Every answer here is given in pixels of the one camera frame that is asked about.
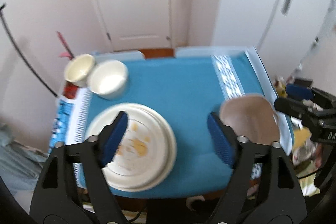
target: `gray fabric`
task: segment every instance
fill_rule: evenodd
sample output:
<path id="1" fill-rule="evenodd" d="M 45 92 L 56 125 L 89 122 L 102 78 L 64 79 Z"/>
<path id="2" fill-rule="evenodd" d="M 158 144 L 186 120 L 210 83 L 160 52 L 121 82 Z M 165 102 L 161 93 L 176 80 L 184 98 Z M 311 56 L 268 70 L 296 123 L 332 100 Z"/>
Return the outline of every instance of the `gray fabric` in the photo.
<path id="1" fill-rule="evenodd" d="M 33 191 L 47 155 L 14 141 L 5 124 L 0 124 L 0 175 L 10 192 Z"/>

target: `screw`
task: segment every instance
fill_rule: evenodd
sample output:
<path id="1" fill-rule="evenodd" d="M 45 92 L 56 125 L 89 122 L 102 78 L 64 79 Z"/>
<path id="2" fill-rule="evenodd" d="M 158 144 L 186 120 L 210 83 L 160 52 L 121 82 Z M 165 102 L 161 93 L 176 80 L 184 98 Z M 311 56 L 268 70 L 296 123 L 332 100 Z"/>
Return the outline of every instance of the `screw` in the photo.
<path id="1" fill-rule="evenodd" d="M 249 139 L 245 136 L 238 136 L 237 141 L 239 141 L 240 143 L 247 143 Z"/>
<path id="2" fill-rule="evenodd" d="M 92 136 L 88 137 L 87 141 L 89 143 L 96 142 L 96 141 L 98 141 L 98 136 L 97 135 L 92 135 Z"/>
<path id="3" fill-rule="evenodd" d="M 273 146 L 274 148 L 281 148 L 281 144 L 280 144 L 279 142 L 273 142 L 273 143 L 272 143 L 272 146 Z"/>
<path id="4" fill-rule="evenodd" d="M 63 145 L 64 145 L 64 142 L 61 142 L 61 141 L 55 143 L 55 147 L 57 147 L 57 148 L 60 148 L 60 147 L 62 147 Z"/>

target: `plate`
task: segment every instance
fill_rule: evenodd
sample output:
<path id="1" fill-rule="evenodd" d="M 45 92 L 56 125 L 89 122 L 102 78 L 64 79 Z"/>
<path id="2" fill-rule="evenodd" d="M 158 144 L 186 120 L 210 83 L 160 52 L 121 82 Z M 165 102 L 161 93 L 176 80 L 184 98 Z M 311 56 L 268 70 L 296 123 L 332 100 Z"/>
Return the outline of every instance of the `plate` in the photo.
<path id="1" fill-rule="evenodd" d="M 162 173 L 169 148 L 157 119 L 147 111 L 127 104 L 115 105 L 96 116 L 86 138 L 98 135 L 121 110 L 128 114 L 128 127 L 113 161 L 103 168 L 103 172 L 111 187 L 129 191 L 148 185 Z"/>
<path id="2" fill-rule="evenodd" d="M 135 104 L 135 103 L 124 103 L 124 104 L 121 104 L 121 105 L 126 105 L 126 106 L 130 106 L 130 107 L 142 109 L 142 110 L 148 112 L 150 115 L 155 117 L 155 119 L 157 119 L 157 121 L 159 122 L 161 127 L 164 129 L 164 132 L 167 136 L 167 140 L 168 140 L 167 163 L 166 163 L 164 169 L 162 170 L 162 172 L 154 180 L 152 180 L 147 185 L 143 185 L 141 187 L 136 187 L 136 188 L 132 188 L 132 189 L 127 189 L 127 188 L 123 188 L 123 187 L 114 187 L 117 190 L 126 191 L 126 192 L 145 191 L 145 190 L 151 189 L 151 188 L 159 185 L 162 181 L 164 181 L 166 179 L 166 177 L 169 175 L 169 173 L 173 169 L 174 163 L 175 163 L 175 160 L 176 160 L 176 154 L 177 154 L 177 144 L 176 144 L 175 135 L 174 135 L 174 132 L 173 132 L 172 128 L 170 127 L 169 123 L 164 119 L 164 117 L 162 117 L 155 110 L 153 110 L 153 109 L 151 109 L 147 106 L 140 105 L 140 104 Z"/>

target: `black wire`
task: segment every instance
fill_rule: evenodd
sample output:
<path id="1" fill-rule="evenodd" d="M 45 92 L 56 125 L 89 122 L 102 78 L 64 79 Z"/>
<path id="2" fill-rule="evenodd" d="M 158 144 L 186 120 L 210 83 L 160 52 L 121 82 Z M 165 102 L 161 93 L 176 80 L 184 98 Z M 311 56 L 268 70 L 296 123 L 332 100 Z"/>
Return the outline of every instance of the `black wire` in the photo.
<path id="1" fill-rule="evenodd" d="M 141 213 L 146 209 L 146 205 L 136 214 L 136 216 L 128 221 L 128 223 L 132 223 L 133 221 L 136 221 Z"/>
<path id="2" fill-rule="evenodd" d="M 316 174 L 318 171 L 321 171 L 321 169 L 322 169 L 322 167 L 319 168 L 319 169 L 317 169 L 317 170 L 315 170 L 314 172 L 309 173 L 308 175 L 304 175 L 302 177 L 297 177 L 297 179 L 305 179 L 305 178 L 307 178 L 307 177 L 309 177 L 309 176 L 311 176 L 313 174 Z"/>
<path id="3" fill-rule="evenodd" d="M 38 78 L 38 80 L 42 83 L 42 85 L 44 85 L 47 90 L 49 90 L 53 96 L 57 97 L 56 92 L 54 92 L 48 85 L 47 83 L 37 74 L 37 72 L 33 69 L 33 67 L 29 64 L 28 60 L 25 58 L 25 56 L 23 55 L 23 53 L 21 52 L 20 48 L 17 46 L 13 36 L 11 35 L 11 32 L 7 26 L 6 20 L 4 18 L 4 15 L 2 13 L 2 10 L 6 7 L 6 4 L 4 3 L 3 5 L 1 5 L 0 7 L 0 17 L 1 17 L 1 21 L 2 21 L 2 25 L 10 39 L 10 41 L 13 44 L 13 47 L 16 49 L 17 53 L 19 54 L 19 56 L 22 58 L 22 60 L 24 61 L 24 63 L 27 65 L 27 67 L 31 70 L 31 72 L 36 76 L 36 78 Z"/>

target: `brown bowl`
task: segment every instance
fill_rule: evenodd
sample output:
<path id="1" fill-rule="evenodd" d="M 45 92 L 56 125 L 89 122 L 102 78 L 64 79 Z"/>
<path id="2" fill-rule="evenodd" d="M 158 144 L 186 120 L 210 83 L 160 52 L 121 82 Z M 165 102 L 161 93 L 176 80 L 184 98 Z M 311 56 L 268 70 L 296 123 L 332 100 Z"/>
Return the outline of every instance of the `brown bowl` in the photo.
<path id="1" fill-rule="evenodd" d="M 224 102 L 219 117 L 236 135 L 248 137 L 254 143 L 270 145 L 280 140 L 277 114 L 261 95 L 250 94 Z"/>

